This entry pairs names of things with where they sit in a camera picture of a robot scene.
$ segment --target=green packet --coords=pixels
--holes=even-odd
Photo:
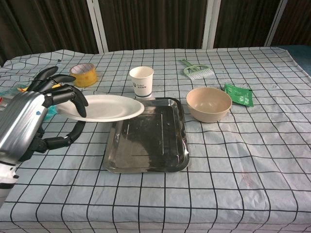
[[[236,87],[225,84],[225,92],[231,97],[233,102],[253,107],[253,92],[250,89]]]

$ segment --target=brush bristles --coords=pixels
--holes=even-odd
[[[213,74],[214,74],[214,72],[211,71],[210,69],[203,69],[200,71],[196,71],[194,73],[187,74],[187,76],[191,80],[195,80],[195,79],[203,79],[204,77],[208,77],[208,76],[213,75]]]

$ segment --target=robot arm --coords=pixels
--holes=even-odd
[[[56,71],[57,67],[41,71],[27,91],[17,94],[0,115],[0,207],[17,181],[16,165],[30,159],[35,151],[69,146],[84,128],[85,122],[78,121],[67,136],[42,139],[41,125],[48,107],[70,100],[86,117],[88,103],[78,89],[68,84],[52,89],[57,83],[75,80],[68,75],[51,76]]]

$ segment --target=white plate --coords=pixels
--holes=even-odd
[[[144,111],[144,105],[137,100],[124,96],[90,95],[86,96],[88,107],[86,117],[81,117],[70,101],[58,104],[56,110],[74,120],[88,122],[113,122],[130,119]]]

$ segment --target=green cleaning brush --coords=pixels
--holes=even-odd
[[[181,60],[187,67],[184,68],[184,74],[191,80],[207,78],[214,75],[214,72],[205,65],[193,65],[186,59]]]

